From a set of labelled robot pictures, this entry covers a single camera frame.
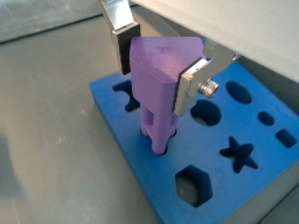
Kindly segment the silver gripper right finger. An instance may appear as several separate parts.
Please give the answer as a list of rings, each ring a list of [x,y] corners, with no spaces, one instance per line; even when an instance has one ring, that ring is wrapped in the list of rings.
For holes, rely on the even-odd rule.
[[[211,98],[219,89],[219,84],[211,78],[223,72],[238,60],[239,54],[211,39],[204,41],[203,54],[179,75],[174,113],[183,116],[195,104],[196,94]]]

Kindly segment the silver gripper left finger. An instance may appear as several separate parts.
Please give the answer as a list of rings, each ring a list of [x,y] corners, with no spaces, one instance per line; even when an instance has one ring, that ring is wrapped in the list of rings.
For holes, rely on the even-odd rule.
[[[99,0],[103,15],[111,30],[112,43],[116,48],[119,68],[123,75],[131,72],[131,39],[140,35],[140,24],[134,20],[128,0]]]

